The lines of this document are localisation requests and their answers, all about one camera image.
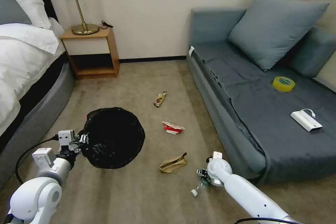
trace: beige carpet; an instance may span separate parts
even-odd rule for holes
[[[160,108],[157,94],[168,91]],[[119,170],[100,170],[82,156],[77,158],[62,200],[51,223],[230,223],[248,215],[223,188],[210,187],[194,198],[190,190],[199,180],[197,168],[213,151],[223,151],[216,130],[189,72],[186,61],[128,63],[117,79],[84,80],[76,83],[68,105],[46,137],[63,129],[83,128],[88,112],[119,106],[133,112],[146,132],[142,151]],[[167,134],[161,121],[186,129]],[[45,146],[54,147],[50,142]],[[163,174],[164,159],[188,153],[188,165]],[[27,158],[21,166],[24,180],[34,177],[35,165]],[[261,186],[269,197],[298,220],[334,223],[336,176],[319,181]],[[0,215],[17,188],[13,177],[0,191]]]

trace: gray sofa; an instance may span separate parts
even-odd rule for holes
[[[189,48],[195,49],[187,56],[234,172],[254,183],[336,173],[336,94],[289,68],[289,56],[263,72],[231,45],[228,35],[244,13],[244,9],[193,9]],[[334,40],[334,35],[316,31],[308,38],[313,42],[298,43],[292,56],[307,46],[323,52],[325,39]],[[279,92],[272,86],[276,76],[289,77],[296,86],[289,93]],[[321,130],[307,132],[290,117],[304,108],[314,110]]]

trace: white bedsheet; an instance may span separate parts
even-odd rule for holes
[[[19,100],[65,51],[56,37],[63,29],[56,20],[51,23],[51,30],[0,25],[0,135],[18,115]]]

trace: white power bank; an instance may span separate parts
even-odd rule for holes
[[[314,118],[308,115],[303,110],[295,111],[290,115],[297,121],[306,131],[315,131],[321,129],[323,126],[319,124]]]

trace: bottle cap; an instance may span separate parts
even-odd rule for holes
[[[196,192],[195,189],[192,189],[192,190],[191,190],[191,194],[192,194],[194,197],[196,197],[198,193]]]

